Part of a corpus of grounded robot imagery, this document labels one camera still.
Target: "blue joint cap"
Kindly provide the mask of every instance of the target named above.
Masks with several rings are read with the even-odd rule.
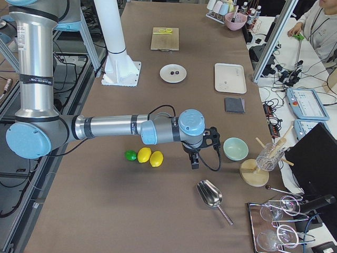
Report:
[[[78,32],[81,30],[81,21],[72,23],[59,23],[55,30],[63,32]]]
[[[17,122],[6,132],[6,141],[18,156],[36,159],[48,154],[52,144],[48,136],[30,123]]]
[[[6,0],[9,4],[13,4],[16,6],[26,6],[29,4],[34,4],[37,0]]]
[[[7,22],[14,22],[15,20],[9,16],[9,15],[4,15],[4,16],[1,16],[1,19],[4,20],[4,21],[7,21]]]
[[[205,131],[204,116],[195,109],[188,109],[180,114],[178,124],[181,131],[190,136],[198,136]]]
[[[157,144],[157,131],[152,120],[144,121],[141,125],[142,141],[146,145]]]

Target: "table surface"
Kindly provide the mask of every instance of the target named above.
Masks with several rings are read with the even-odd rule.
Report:
[[[271,23],[274,21],[273,17],[260,17],[260,27],[259,29],[254,29],[254,36],[256,38],[261,38],[264,41],[264,35],[267,34],[268,29]],[[280,35],[279,43],[281,44],[281,49],[278,53],[274,54],[276,57],[276,64],[282,64],[282,66],[286,69],[293,70],[296,55],[299,50],[299,42],[292,37],[287,36],[287,31],[290,30],[296,24],[296,19],[291,18],[287,22],[284,31]],[[248,45],[248,48],[256,45],[254,43]],[[320,100],[323,104],[330,104],[335,102],[335,94],[329,92],[329,95],[325,92],[323,86],[326,85],[326,80],[329,76],[328,72],[325,70],[325,67],[320,62],[320,59],[316,55],[314,49],[312,48],[311,44],[307,40],[302,41],[299,60],[303,60],[303,69],[302,72],[305,74],[300,75],[301,79],[297,84],[294,85],[294,88],[314,88]],[[275,89],[272,87],[281,87],[280,82],[273,83],[277,80],[273,76],[267,78],[260,78],[258,85],[260,90],[260,96],[262,101],[271,100],[271,99],[278,99],[281,104],[281,98],[285,96],[285,94],[275,93]],[[282,129],[280,130],[280,135],[283,136],[286,130],[293,124],[293,121],[296,119],[296,116],[292,112],[292,109],[289,106],[289,101],[287,98],[284,99],[284,105],[279,107],[275,114],[279,119],[282,119]],[[329,114],[330,119],[326,122],[331,134],[337,138],[337,106],[325,106],[327,113]],[[296,138],[295,131],[292,130],[290,134],[286,136],[287,138],[287,146],[292,147],[294,146],[298,140]],[[296,185],[293,180],[292,172],[290,170],[289,165],[286,163],[283,164],[283,168],[281,170],[282,178],[284,185],[294,193],[300,192],[300,189]],[[323,224],[323,227],[317,228],[310,231],[310,234],[316,237],[316,241],[308,244],[308,252],[312,252],[310,249],[315,245],[322,244],[327,241],[334,241],[335,239],[331,236],[329,231],[327,230],[326,226]]]
[[[217,127],[221,143],[243,139],[247,158],[256,158],[259,137],[270,142],[259,89],[252,83],[248,51],[241,31],[232,32],[207,18],[206,5],[130,2],[122,16],[127,52],[142,62],[137,87],[103,86],[96,79],[83,109],[85,116],[147,114],[171,104],[178,114],[194,108],[206,127]],[[153,27],[178,27],[180,50],[151,51]],[[167,64],[186,68],[178,84],[164,82],[160,69]],[[214,89],[215,63],[244,67],[246,94]],[[245,114],[224,111],[226,96],[245,99]],[[274,191],[255,188],[240,177],[241,162],[223,151],[220,171],[204,165],[191,170],[179,143],[150,146],[164,154],[158,168],[124,159],[124,152],[144,147],[140,137],[100,137],[83,143],[64,157],[25,252],[252,252],[248,202],[265,202]],[[212,148],[201,151],[217,167]],[[234,222],[201,200],[196,184],[209,179],[223,193],[222,207]],[[269,184],[283,188],[280,170],[270,173]]]

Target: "cutting board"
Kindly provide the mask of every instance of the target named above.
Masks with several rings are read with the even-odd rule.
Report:
[[[154,27],[152,31],[151,50],[179,51],[179,28],[172,28],[172,34],[153,34],[159,29],[167,27]]]

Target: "white pillar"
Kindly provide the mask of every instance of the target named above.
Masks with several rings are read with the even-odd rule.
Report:
[[[102,84],[137,86],[141,63],[133,62],[125,47],[117,0],[94,0],[108,57]]]

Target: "lime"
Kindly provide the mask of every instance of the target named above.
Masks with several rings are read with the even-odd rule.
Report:
[[[127,150],[124,153],[125,158],[127,158],[129,161],[134,161],[137,159],[137,153],[133,150]]]

